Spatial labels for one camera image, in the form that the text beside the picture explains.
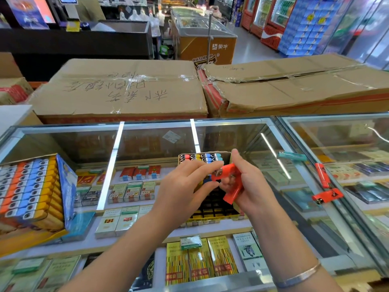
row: bangle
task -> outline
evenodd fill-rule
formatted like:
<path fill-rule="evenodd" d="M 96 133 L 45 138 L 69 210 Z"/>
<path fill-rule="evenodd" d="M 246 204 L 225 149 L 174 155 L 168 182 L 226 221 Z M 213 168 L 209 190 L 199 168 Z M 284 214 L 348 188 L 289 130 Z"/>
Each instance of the bangle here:
<path fill-rule="evenodd" d="M 315 265 L 313 268 L 306 270 L 305 272 L 303 272 L 297 276 L 294 276 L 293 278 L 287 279 L 287 280 L 282 281 L 282 282 L 275 282 L 274 284 L 277 288 L 288 288 L 288 287 L 300 284 L 301 282 L 309 279 L 312 275 L 314 275 L 319 270 L 320 266 L 321 266 L 321 263 L 320 263 L 320 261 L 318 261 L 318 264 Z"/>

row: gray tiled floor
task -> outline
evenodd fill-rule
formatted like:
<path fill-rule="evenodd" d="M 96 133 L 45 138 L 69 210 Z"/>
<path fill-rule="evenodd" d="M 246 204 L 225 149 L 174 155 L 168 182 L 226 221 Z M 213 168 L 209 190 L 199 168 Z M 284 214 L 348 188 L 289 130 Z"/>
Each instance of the gray tiled floor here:
<path fill-rule="evenodd" d="M 273 49 L 263 45 L 259 38 L 243 28 L 235 28 L 238 35 L 232 64 L 281 58 Z"/>

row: cigarette pack with zebra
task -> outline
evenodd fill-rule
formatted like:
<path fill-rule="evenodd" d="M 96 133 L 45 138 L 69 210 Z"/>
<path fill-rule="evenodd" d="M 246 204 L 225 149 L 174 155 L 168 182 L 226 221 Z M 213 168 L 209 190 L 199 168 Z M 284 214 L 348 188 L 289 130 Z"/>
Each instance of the cigarette pack with zebra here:
<path fill-rule="evenodd" d="M 247 271 L 267 268 L 259 246 L 250 232 L 234 234 L 234 241 Z"/>
<path fill-rule="evenodd" d="M 237 274 L 238 270 L 225 235 L 208 238 L 216 276 Z"/>
<path fill-rule="evenodd" d="M 188 251 L 180 242 L 168 243 L 166 250 L 165 286 L 189 282 Z"/>
<path fill-rule="evenodd" d="M 211 252 L 207 239 L 201 239 L 202 246 L 189 249 L 190 280 L 197 281 L 215 276 Z"/>

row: cardboard box flap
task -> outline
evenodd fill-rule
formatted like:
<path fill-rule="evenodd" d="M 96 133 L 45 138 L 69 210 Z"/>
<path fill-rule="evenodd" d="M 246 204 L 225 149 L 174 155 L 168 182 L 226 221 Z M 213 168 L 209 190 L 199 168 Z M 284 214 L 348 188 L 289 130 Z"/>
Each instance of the cardboard box flap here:
<path fill-rule="evenodd" d="M 204 65 L 209 81 L 241 83 L 350 68 L 361 63 L 337 54 L 273 59 L 234 65 Z"/>
<path fill-rule="evenodd" d="M 213 86 L 229 101 L 228 112 L 253 112 L 388 93 L 389 73 L 350 68 L 267 82 L 214 82 Z"/>
<path fill-rule="evenodd" d="M 128 80 L 197 79 L 196 68 L 191 61 L 132 60 L 132 59 L 71 59 L 51 78 L 110 78 Z"/>
<path fill-rule="evenodd" d="M 23 77 L 11 53 L 0 52 L 0 78 Z"/>
<path fill-rule="evenodd" d="M 56 80 L 34 92 L 29 100 L 38 116 L 80 114 L 158 115 L 166 113 L 207 114 L 198 79 L 91 84 L 87 80 Z"/>

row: person's right hand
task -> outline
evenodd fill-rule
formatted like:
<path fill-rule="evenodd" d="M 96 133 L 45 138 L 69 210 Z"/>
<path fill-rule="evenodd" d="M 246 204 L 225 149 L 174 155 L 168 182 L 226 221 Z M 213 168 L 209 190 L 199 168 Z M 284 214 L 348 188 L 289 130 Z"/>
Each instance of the person's right hand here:
<path fill-rule="evenodd" d="M 232 150 L 231 158 L 232 163 L 242 173 L 244 190 L 235 200 L 241 210 L 250 217 L 264 209 L 264 207 L 278 205 L 274 193 L 260 169 L 244 160 L 237 149 Z M 223 191 L 229 192 L 234 182 L 235 178 L 233 177 L 223 178 L 219 186 Z"/>

